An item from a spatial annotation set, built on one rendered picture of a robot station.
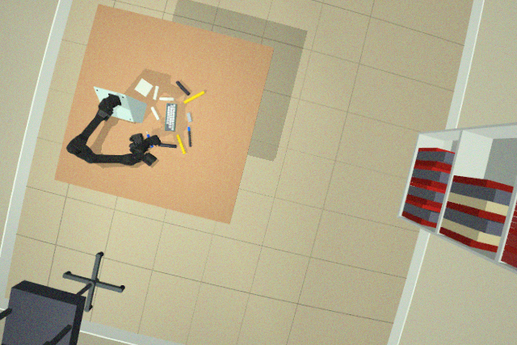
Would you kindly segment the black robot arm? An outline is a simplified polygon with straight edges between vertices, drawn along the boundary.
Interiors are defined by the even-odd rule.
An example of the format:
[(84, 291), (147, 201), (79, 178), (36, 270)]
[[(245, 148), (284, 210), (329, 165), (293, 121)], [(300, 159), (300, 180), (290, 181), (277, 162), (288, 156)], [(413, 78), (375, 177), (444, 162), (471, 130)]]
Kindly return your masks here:
[[(86, 126), (85, 130), (78, 136), (74, 137), (69, 144), (66, 146), (66, 150), (74, 154), (76, 157), (84, 160), (87, 163), (120, 163), (126, 166), (133, 166), (138, 162), (144, 162), (147, 166), (151, 166), (157, 158), (151, 153), (145, 154), (145, 147), (138, 145), (136, 148), (133, 146), (129, 151), (132, 154), (125, 155), (106, 155), (106, 154), (95, 154), (89, 146), (86, 145), (89, 136), (96, 130), (102, 121), (108, 121), (112, 115), (113, 108), (122, 105), (120, 97), (114, 94), (108, 94), (106, 98), (102, 98), (99, 104), (99, 110), (95, 118)], [(145, 143), (145, 139), (142, 133), (131, 135), (130, 141), (135, 142), (135, 145)]]

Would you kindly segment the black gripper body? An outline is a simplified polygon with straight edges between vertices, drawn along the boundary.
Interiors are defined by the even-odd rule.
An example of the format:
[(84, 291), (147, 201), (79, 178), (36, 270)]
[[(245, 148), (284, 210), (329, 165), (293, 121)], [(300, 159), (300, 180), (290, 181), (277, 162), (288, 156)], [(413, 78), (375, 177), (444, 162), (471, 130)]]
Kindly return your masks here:
[(133, 146), (136, 148), (138, 145), (143, 145), (145, 147), (146, 151), (148, 151), (148, 148), (150, 148), (149, 145), (152, 145), (152, 144), (159, 145), (160, 143), (161, 143), (161, 141), (158, 138), (158, 136), (153, 135), (150, 138), (146, 139), (145, 143), (143, 142), (141, 144), (139, 143), (139, 144), (135, 145), (135, 142), (133, 142), (133, 143), (129, 144), (129, 148), (131, 149)]

